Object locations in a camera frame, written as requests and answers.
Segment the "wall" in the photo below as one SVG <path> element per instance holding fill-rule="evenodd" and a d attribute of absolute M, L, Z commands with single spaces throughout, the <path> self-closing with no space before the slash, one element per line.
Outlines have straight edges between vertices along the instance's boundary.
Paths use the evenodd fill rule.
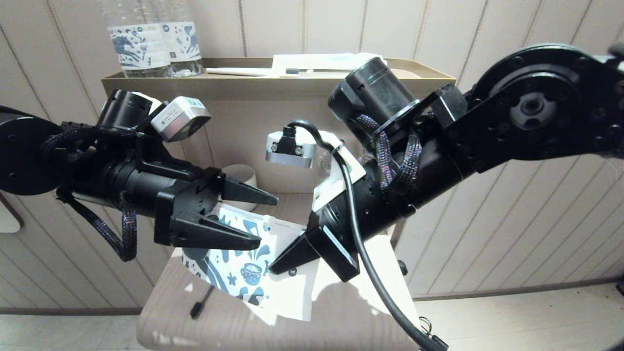
<path fill-rule="evenodd" d="M 191 0 L 205 57 L 377 52 L 456 76 L 466 90 L 501 57 L 536 42 L 601 54 L 624 40 L 620 0 Z M 99 79 L 119 70 L 94 0 L 0 2 L 0 104 L 53 122 L 93 123 Z M 169 146 L 212 164 L 207 132 Z M 413 295 L 615 276 L 624 270 L 621 162 L 509 162 L 472 177 L 404 226 L 397 255 Z M 4 194 L 24 219 L 0 235 L 0 308 L 142 306 L 168 248 L 141 218 L 137 260 L 122 263 L 53 194 Z M 111 225 L 117 211 L 91 206 Z"/>

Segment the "paper cup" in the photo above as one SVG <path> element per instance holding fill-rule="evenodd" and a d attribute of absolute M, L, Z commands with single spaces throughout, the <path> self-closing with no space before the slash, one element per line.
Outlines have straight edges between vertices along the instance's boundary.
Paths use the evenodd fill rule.
<path fill-rule="evenodd" d="M 234 177 L 252 187 L 256 186 L 256 171 L 254 171 L 252 166 L 246 164 L 232 164 L 224 167 L 221 171 L 225 173 L 228 177 Z M 257 206 L 257 204 L 251 202 L 241 201 L 223 200 L 223 203 L 230 206 L 238 207 L 239 209 L 245 211 L 251 211 Z"/>

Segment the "water bottle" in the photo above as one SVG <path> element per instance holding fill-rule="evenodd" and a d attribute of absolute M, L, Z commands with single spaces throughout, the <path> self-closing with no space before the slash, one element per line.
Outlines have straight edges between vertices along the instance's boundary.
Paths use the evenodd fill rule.
<path fill-rule="evenodd" d="M 138 0 L 98 3 L 125 76 L 171 77 L 169 52 L 154 5 Z"/>
<path fill-rule="evenodd" d="M 188 77 L 203 71 L 195 23 L 185 0 L 152 0 L 160 18 L 174 77 Z"/>

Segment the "floor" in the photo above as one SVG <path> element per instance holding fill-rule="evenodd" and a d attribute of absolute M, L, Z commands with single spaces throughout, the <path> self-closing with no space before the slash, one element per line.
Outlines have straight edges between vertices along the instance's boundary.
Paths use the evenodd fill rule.
<path fill-rule="evenodd" d="M 624 338 L 615 284 L 415 304 L 452 351 L 606 350 Z M 0 351 L 140 350 L 138 319 L 0 315 Z"/>

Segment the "coffee cup illustration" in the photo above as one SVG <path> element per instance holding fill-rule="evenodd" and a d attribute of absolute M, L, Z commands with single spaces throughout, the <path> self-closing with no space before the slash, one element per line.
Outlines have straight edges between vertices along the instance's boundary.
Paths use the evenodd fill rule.
<path fill-rule="evenodd" d="M 240 273 L 247 284 L 258 285 L 260 282 L 260 275 L 262 274 L 262 268 L 260 268 L 259 265 L 247 263 L 240 269 Z"/>

